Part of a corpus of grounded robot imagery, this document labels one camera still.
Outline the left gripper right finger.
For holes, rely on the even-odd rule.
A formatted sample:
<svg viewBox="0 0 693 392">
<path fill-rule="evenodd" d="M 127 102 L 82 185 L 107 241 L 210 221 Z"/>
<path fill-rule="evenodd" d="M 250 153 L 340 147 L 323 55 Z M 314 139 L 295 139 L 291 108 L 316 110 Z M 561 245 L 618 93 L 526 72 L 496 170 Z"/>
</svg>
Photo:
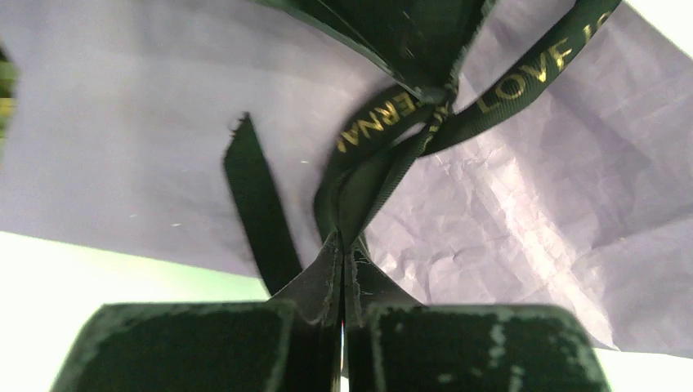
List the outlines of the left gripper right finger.
<svg viewBox="0 0 693 392">
<path fill-rule="evenodd" d="M 607 391 L 576 317 L 554 305 L 424 305 L 369 258 L 344 256 L 353 391 Z"/>
</svg>

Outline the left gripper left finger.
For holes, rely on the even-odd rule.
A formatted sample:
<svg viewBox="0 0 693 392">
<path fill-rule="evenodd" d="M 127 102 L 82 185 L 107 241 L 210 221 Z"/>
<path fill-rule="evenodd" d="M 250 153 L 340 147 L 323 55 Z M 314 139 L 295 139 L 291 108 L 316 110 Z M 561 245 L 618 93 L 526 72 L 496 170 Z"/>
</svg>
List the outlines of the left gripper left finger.
<svg viewBox="0 0 693 392">
<path fill-rule="evenodd" d="M 337 391 L 342 245 L 268 301 L 121 303 L 84 324 L 55 391 Z"/>
</svg>

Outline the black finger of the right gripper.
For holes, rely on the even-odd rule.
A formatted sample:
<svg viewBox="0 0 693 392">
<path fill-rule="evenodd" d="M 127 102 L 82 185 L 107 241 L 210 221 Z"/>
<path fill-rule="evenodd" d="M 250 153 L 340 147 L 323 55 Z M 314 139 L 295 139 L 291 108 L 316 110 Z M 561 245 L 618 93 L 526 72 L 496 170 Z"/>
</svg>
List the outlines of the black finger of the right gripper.
<svg viewBox="0 0 693 392">
<path fill-rule="evenodd" d="M 266 0 L 360 53 L 425 103 L 456 84 L 495 3 L 486 0 Z"/>
</svg>

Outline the black ribbon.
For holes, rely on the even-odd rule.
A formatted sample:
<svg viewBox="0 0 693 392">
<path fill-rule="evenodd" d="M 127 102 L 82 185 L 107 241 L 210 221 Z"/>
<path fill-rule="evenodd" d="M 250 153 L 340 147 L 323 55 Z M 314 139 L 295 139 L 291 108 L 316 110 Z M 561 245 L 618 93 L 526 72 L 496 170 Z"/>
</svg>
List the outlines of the black ribbon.
<svg viewBox="0 0 693 392">
<path fill-rule="evenodd" d="M 475 103 L 454 113 L 458 82 L 439 91 L 399 81 L 361 107 L 340 133 L 313 199 L 320 237 L 338 233 L 359 247 L 366 225 L 417 158 L 489 130 L 533 103 L 589 42 L 617 7 L 577 1 Z M 275 183 L 244 115 L 224 157 L 226 179 L 258 271 L 270 294 L 302 273 Z"/>
</svg>

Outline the purple pink wrapping paper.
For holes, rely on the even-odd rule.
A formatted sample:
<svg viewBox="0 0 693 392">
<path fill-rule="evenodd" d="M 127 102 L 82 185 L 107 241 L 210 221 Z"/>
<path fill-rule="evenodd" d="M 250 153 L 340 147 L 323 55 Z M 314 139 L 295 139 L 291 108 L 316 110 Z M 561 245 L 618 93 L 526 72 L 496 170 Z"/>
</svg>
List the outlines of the purple pink wrapping paper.
<svg viewBox="0 0 693 392">
<path fill-rule="evenodd" d="M 247 1 L 4 1 L 19 72 L 1 228 L 254 275 L 221 170 L 249 112 L 296 248 L 351 112 L 390 84 Z M 622 3 L 527 109 L 418 160 L 367 230 L 420 301 L 547 302 L 597 345 L 692 355 L 692 60 Z"/>
</svg>

